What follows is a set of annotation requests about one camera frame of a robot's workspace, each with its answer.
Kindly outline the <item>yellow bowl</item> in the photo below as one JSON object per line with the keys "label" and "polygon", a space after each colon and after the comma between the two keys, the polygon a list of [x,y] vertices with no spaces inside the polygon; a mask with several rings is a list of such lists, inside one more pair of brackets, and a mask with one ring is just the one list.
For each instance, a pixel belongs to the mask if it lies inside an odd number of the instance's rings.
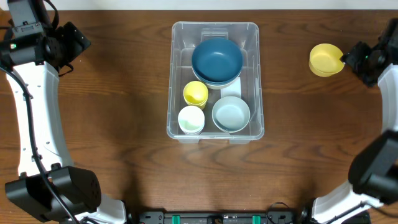
{"label": "yellow bowl", "polygon": [[318,44],[310,51],[308,65],[319,77],[330,77],[342,71],[342,51],[332,44]]}

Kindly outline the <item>light grey bowl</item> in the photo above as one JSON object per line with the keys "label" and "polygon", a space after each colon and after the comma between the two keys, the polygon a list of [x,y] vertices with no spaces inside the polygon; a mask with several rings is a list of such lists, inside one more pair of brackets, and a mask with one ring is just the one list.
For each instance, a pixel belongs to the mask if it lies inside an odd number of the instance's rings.
{"label": "light grey bowl", "polygon": [[226,96],[214,104],[211,116],[220,130],[236,133],[248,125],[250,109],[244,100],[236,96]]}

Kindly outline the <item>dark blue bowl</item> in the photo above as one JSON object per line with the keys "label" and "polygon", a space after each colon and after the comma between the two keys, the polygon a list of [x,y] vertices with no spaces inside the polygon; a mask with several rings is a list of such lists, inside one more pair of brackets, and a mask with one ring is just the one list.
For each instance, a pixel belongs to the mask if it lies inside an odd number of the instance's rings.
{"label": "dark blue bowl", "polygon": [[243,69],[243,54],[231,40],[208,39],[194,49],[192,68],[206,80],[225,82]]}
{"label": "dark blue bowl", "polygon": [[240,74],[241,74],[241,72],[242,72],[242,70],[240,70],[240,71],[237,73],[237,75],[235,75],[232,79],[227,80],[227,81],[225,81],[225,82],[211,82],[211,81],[206,80],[206,79],[202,78],[201,76],[199,76],[199,74],[195,71],[194,68],[192,69],[192,71],[193,71],[195,77],[196,77],[199,81],[203,82],[207,87],[213,88],[213,89],[226,88],[227,86],[230,86],[233,82],[235,82],[235,81],[239,78],[239,76],[240,76]]}

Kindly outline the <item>dark blue bowl front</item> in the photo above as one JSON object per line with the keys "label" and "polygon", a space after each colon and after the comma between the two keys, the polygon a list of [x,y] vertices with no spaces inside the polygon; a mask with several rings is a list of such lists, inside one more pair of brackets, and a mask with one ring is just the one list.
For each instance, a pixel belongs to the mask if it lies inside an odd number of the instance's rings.
{"label": "dark blue bowl front", "polygon": [[199,74],[195,71],[194,68],[192,69],[192,71],[193,71],[195,77],[196,77],[199,81],[203,82],[207,87],[213,88],[213,89],[226,88],[227,86],[230,86],[233,82],[235,82],[235,81],[239,78],[239,76],[240,76],[240,74],[241,74],[241,72],[242,72],[242,70],[240,70],[240,71],[237,73],[237,75],[235,75],[232,79],[227,80],[227,81],[225,81],[225,82],[211,82],[211,81],[206,80],[206,79],[202,78],[201,76],[199,76]]}

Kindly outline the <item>beige bowl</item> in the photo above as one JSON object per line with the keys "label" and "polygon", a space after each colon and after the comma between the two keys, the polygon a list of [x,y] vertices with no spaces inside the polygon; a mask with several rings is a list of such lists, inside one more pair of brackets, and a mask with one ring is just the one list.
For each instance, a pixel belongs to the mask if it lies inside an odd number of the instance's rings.
{"label": "beige bowl", "polygon": [[212,83],[208,83],[208,82],[204,81],[204,79],[200,78],[196,73],[194,73],[194,75],[199,81],[203,82],[209,89],[212,89],[212,90],[220,90],[220,89],[227,88],[227,87],[231,86],[232,84],[235,84],[238,80],[240,80],[240,77],[236,77],[233,81],[230,81],[230,82],[222,84],[222,85],[216,85],[216,84],[212,84]]}

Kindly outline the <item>yellow cup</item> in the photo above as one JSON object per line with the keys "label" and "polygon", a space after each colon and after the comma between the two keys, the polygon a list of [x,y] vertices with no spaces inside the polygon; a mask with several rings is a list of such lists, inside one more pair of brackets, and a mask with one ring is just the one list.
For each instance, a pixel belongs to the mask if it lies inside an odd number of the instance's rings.
{"label": "yellow cup", "polygon": [[199,81],[192,81],[185,85],[183,98],[189,105],[200,105],[208,99],[208,88]]}
{"label": "yellow cup", "polygon": [[207,102],[207,100],[197,100],[194,98],[185,98],[184,100],[187,105],[199,107],[201,110],[205,108]]}

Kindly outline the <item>cream cup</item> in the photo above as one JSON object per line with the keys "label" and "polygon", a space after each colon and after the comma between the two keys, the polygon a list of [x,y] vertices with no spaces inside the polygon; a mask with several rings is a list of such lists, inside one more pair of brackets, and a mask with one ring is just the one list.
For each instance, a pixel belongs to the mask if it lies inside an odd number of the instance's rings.
{"label": "cream cup", "polygon": [[205,126],[204,112],[196,106],[186,106],[178,114],[178,125],[185,134],[199,134]]}

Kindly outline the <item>white bowl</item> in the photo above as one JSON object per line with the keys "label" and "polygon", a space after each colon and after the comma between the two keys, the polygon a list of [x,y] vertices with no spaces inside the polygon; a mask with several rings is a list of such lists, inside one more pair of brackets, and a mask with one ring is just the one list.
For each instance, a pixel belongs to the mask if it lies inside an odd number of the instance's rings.
{"label": "white bowl", "polygon": [[247,126],[249,122],[249,111],[235,107],[224,107],[213,110],[212,119],[214,124],[222,131],[236,133]]}

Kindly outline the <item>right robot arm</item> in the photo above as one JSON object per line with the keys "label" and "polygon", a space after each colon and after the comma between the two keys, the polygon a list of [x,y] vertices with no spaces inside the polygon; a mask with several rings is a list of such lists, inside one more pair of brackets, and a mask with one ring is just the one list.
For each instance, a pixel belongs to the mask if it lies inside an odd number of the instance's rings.
{"label": "right robot arm", "polygon": [[311,71],[330,77],[349,66],[368,87],[382,96],[382,131],[352,161],[348,179],[329,194],[318,197],[297,214],[297,223],[369,223],[366,211],[377,212],[397,202],[397,19],[389,20],[378,43],[358,42],[348,53],[331,44],[310,52]]}

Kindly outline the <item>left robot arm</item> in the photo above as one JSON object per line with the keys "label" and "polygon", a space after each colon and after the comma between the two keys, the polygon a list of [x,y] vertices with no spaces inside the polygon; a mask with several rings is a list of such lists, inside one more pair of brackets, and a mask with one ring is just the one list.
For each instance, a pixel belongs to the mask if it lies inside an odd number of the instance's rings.
{"label": "left robot arm", "polygon": [[16,104],[18,178],[5,184],[14,205],[40,222],[126,223],[125,204],[101,193],[94,172],[74,166],[58,106],[61,69],[90,46],[71,23],[49,18],[47,1],[8,0],[1,70]]}

